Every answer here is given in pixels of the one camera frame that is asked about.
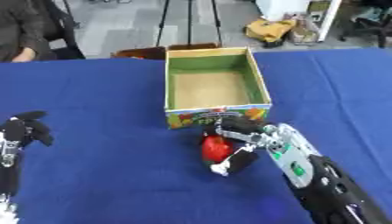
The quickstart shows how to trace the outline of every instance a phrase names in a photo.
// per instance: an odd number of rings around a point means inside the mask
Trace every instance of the colorful printed label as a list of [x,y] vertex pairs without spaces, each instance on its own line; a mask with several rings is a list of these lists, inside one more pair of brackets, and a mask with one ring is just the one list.
[[269,110],[263,108],[226,109],[217,108],[210,110],[189,110],[181,112],[167,112],[166,118],[171,129],[189,127],[194,124],[206,125],[215,122],[218,118],[228,116],[247,116],[251,120],[264,120]]

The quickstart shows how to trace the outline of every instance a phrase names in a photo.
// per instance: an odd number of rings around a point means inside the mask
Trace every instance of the white cabinet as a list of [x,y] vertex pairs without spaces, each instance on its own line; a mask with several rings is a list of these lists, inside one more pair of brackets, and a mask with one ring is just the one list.
[[306,12],[311,0],[256,0],[256,4],[269,21],[283,19],[285,13]]

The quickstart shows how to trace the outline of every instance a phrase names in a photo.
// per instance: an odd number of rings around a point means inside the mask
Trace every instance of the cardboard box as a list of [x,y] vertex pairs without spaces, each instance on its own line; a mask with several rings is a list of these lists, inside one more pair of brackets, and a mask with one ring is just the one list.
[[248,48],[168,51],[165,94],[171,129],[208,124],[223,116],[262,120],[271,107]]

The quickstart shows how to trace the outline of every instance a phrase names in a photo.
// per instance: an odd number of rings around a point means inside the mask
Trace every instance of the person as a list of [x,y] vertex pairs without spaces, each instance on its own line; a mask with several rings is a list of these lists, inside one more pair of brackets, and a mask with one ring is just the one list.
[[32,0],[0,0],[0,61],[49,60],[53,55]]

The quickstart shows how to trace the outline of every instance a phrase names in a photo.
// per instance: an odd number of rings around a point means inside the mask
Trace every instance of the person's hand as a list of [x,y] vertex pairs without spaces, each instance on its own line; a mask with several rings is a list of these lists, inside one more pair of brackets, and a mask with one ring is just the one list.
[[28,62],[34,60],[36,53],[29,47],[25,47],[23,51],[15,57],[12,62]]

